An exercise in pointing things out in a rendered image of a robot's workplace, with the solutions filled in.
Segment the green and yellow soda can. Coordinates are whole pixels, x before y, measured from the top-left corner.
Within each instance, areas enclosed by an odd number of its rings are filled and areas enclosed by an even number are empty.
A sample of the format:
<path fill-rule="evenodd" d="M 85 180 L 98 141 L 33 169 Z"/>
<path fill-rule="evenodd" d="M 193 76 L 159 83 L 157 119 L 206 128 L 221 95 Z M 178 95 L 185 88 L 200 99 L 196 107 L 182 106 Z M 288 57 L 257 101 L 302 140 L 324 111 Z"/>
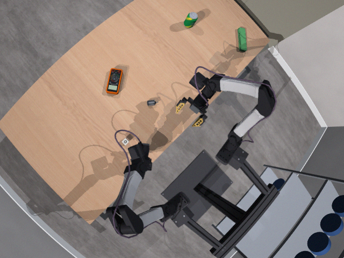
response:
<path fill-rule="evenodd" d="M 184 21 L 184 26 L 187 28 L 192 28 L 197 19 L 198 15 L 195 12 L 189 13 Z"/>

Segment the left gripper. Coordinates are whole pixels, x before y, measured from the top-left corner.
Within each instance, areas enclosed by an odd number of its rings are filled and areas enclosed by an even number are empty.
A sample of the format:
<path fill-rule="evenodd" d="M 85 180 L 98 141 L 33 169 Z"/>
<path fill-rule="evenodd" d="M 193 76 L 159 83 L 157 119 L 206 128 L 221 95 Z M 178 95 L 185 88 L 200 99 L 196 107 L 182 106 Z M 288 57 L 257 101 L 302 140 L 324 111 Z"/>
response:
<path fill-rule="evenodd" d="M 152 159 L 150 159 L 149 157 L 148 157 L 148 159 L 146 159 L 148 162 L 149 162 L 149 164 L 150 164 L 150 168 L 148 169 L 148 170 L 152 170 Z"/>

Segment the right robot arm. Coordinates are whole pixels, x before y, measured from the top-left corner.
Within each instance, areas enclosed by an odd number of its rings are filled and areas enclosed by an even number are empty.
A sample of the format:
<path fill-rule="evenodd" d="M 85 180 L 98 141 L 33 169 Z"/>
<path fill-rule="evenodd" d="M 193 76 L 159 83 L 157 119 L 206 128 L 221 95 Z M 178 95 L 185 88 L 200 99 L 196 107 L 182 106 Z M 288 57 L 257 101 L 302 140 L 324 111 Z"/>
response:
<path fill-rule="evenodd" d="M 196 73 L 196 80 L 199 90 L 205 86 L 201 93 L 207 99 L 211 99 L 216 91 L 231 91 L 258 98 L 258 104 L 255 106 L 255 108 L 253 108 L 253 110 L 241 122 L 239 122 L 238 125 L 236 123 L 233 126 L 228 134 L 228 142 L 225 143 L 224 147 L 217 155 L 224 162 L 228 163 L 241 144 L 242 137 L 245 135 L 245 133 L 259 120 L 271 115 L 276 101 L 274 94 L 269 87 L 270 82 L 268 80 L 263 80 L 263 83 L 267 84 L 267 86 L 259 82 L 223 77 L 217 74 L 214 74 L 209 79 L 200 72 Z M 198 112 L 202 114 L 203 111 L 208 108 L 208 106 L 206 107 L 206 104 L 201 105 L 199 102 L 194 100 L 189 108 L 195 114 Z"/>

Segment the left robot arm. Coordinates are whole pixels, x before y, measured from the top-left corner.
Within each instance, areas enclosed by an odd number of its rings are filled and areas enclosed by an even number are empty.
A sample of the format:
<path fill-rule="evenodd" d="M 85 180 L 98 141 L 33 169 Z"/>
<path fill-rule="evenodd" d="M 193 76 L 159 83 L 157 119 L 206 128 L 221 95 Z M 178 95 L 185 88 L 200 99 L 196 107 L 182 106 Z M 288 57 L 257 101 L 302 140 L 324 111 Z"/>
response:
<path fill-rule="evenodd" d="M 116 206 L 118 207 L 116 212 L 121 215 L 122 218 L 119 215 L 115 214 L 114 222 L 116 223 L 116 229 L 121 235 L 140 234 L 143 232 L 145 226 L 151 224 L 156 220 L 164 222 L 188 204 L 188 201 L 185 199 L 185 197 L 181 193 L 179 193 L 167 204 L 150 207 L 148 211 L 136 215 L 132 209 L 133 201 L 138 186 L 141 183 L 141 180 L 144 179 L 145 172 L 149 169 L 149 162 L 145 160 L 148 159 L 149 144 L 140 142 L 135 146 L 129 147 L 128 151 L 131 156 L 130 160 L 132 162 L 132 164 L 130 165 L 131 170 L 129 176 L 129 168 L 128 166 L 126 166 L 124 171 L 124 181 L 121 186 L 119 195 L 113 206 L 107 207 L 106 209 L 106 214 L 112 226 L 114 227 L 112 217 Z"/>

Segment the orange digital multimeter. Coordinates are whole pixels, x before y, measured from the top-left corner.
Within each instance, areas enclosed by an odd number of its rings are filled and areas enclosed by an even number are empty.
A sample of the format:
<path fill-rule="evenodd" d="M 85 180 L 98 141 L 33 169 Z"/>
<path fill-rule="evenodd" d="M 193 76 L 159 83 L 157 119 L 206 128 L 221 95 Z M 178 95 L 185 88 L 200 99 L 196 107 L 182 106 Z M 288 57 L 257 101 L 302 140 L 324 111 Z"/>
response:
<path fill-rule="evenodd" d="M 116 68 L 110 69 L 109 79 L 108 79 L 107 87 L 106 87 L 106 92 L 108 94 L 117 95 L 119 93 L 119 87 L 121 83 L 122 74 L 123 74 L 122 69 L 116 69 Z"/>

